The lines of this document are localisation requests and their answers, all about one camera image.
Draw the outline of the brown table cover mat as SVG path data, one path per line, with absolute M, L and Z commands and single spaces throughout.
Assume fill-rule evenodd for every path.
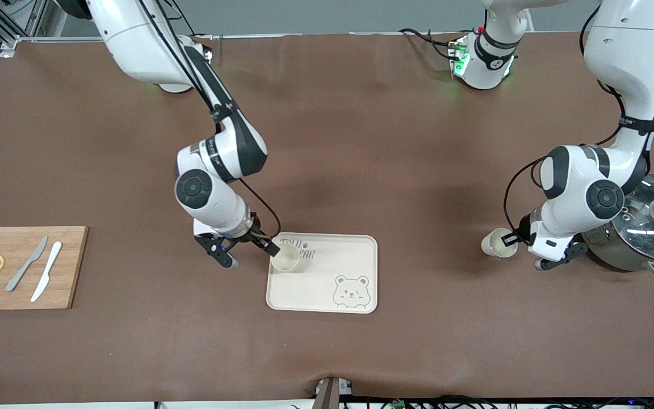
M 177 152 L 213 134 L 192 91 L 127 77 L 102 43 L 0 60 L 0 226 L 88 226 L 72 308 L 0 311 L 0 404 L 295 399 L 350 379 L 387 398 L 654 397 L 654 276 L 588 257 L 486 256 L 505 186 L 615 130 L 576 34 L 529 34 L 491 91 L 402 35 L 226 39 L 216 70 L 267 143 L 249 184 L 286 231 L 373 236 L 370 314 L 275 311 L 268 256 L 229 271 L 177 204 Z

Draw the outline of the white plastic knife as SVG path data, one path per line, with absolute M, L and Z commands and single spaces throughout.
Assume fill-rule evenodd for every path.
M 62 250 L 62 247 L 63 247 L 62 241 L 55 241 L 55 243 L 53 244 L 44 271 L 40 277 L 39 283 L 36 289 L 34 290 L 33 295 L 31 296 L 30 301 L 32 303 L 38 301 L 38 299 L 43 294 L 44 290 L 46 290 L 47 285 L 49 284 L 51 279 L 50 272 L 55 264 L 55 261 L 57 260 L 57 257 L 60 254 L 60 251 Z

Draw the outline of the white IKEA cup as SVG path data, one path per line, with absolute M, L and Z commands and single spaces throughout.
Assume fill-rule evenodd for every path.
M 283 243 L 276 255 L 270 257 L 270 266 L 276 272 L 292 273 L 296 271 L 299 260 L 299 250 L 293 244 Z
M 504 236 L 513 239 L 514 233 L 507 228 L 496 228 L 496 230 L 488 233 L 481 241 L 483 253 L 498 258 L 511 258 L 514 256 L 517 252 L 518 244 L 505 244 L 503 241 Z

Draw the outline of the wooden cutting board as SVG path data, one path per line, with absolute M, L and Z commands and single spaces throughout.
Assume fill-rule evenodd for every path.
M 8 226 L 0 227 L 0 255 L 5 267 L 0 271 L 0 310 L 70 308 L 83 258 L 86 226 Z M 48 242 L 40 258 L 27 270 L 18 287 L 6 292 L 5 286 L 31 256 L 43 236 Z M 38 301 L 30 301 L 55 241 L 63 247 L 50 272 L 50 282 Z

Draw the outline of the grey plastic knife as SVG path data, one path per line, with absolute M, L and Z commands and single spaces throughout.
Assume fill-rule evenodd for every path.
M 28 259 L 26 259 L 26 262 L 24 262 L 23 266 L 16 272 L 15 276 L 13 276 L 10 281 L 7 283 L 5 286 L 5 291 L 6 292 L 12 292 L 18 287 L 20 281 L 23 279 L 23 276 L 26 274 L 28 271 L 28 268 L 35 262 L 37 261 L 42 253 L 44 252 L 44 249 L 46 248 L 48 242 L 48 236 L 43 236 L 41 241 L 39 242 L 38 246 L 34 249 L 33 253 L 31 256 L 29 256 Z

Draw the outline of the grey-green cooking pot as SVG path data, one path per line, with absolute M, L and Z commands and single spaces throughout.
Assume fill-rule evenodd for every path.
M 647 270 L 654 274 L 654 258 L 648 258 L 631 248 L 621 239 L 612 224 L 613 219 L 591 231 L 583 233 L 589 250 L 606 264 L 628 272 Z

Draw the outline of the cream tray with bear print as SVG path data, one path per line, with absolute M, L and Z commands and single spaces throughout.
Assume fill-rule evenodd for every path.
M 369 235 L 283 232 L 299 250 L 295 272 L 269 266 L 266 302 L 283 311 L 370 314 L 378 306 L 378 243 Z

